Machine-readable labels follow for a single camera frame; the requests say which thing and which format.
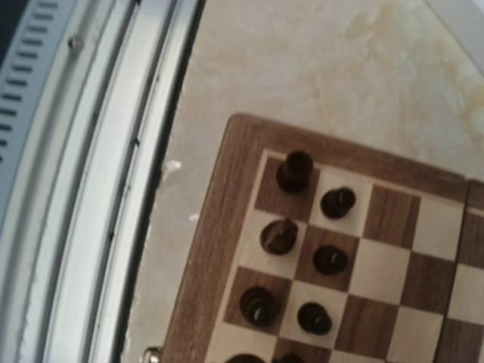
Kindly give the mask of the dark rook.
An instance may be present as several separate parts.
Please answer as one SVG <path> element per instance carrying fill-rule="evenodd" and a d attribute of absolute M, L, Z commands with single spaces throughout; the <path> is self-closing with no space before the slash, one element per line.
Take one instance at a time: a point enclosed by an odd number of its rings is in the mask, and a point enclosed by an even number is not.
<path fill-rule="evenodd" d="M 314 162 L 309 153 L 303 150 L 291 151 L 278 167 L 278 186 L 291 194 L 303 191 L 309 185 L 313 167 Z"/>

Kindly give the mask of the wooden chess board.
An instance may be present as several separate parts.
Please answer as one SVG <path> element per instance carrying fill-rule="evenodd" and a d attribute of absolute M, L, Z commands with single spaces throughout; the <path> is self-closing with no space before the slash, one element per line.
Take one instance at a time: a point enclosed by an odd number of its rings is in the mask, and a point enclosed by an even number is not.
<path fill-rule="evenodd" d="M 164 362 L 481 362 L 483 183 L 228 121 Z"/>

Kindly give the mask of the dark pawn file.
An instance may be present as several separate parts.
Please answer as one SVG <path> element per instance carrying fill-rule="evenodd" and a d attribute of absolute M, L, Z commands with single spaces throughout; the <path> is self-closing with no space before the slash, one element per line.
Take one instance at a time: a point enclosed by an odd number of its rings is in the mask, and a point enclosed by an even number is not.
<path fill-rule="evenodd" d="M 302 304 L 297 312 L 299 326 L 309 334 L 324 336 L 328 334 L 333 322 L 327 310 L 316 302 Z"/>
<path fill-rule="evenodd" d="M 315 269 L 323 275 L 337 275 L 349 264 L 347 253 L 333 245 L 319 247 L 312 257 Z"/>
<path fill-rule="evenodd" d="M 327 191 L 320 201 L 322 213 L 329 219 L 341 219 L 356 202 L 355 192 L 348 187 L 341 187 Z"/>

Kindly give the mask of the dark chess piece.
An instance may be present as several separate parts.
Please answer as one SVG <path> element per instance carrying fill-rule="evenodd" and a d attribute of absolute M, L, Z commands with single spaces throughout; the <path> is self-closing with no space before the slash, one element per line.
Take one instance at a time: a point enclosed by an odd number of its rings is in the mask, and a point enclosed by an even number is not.
<path fill-rule="evenodd" d="M 303 359 L 296 353 L 285 353 L 272 359 L 272 363 L 303 363 Z"/>

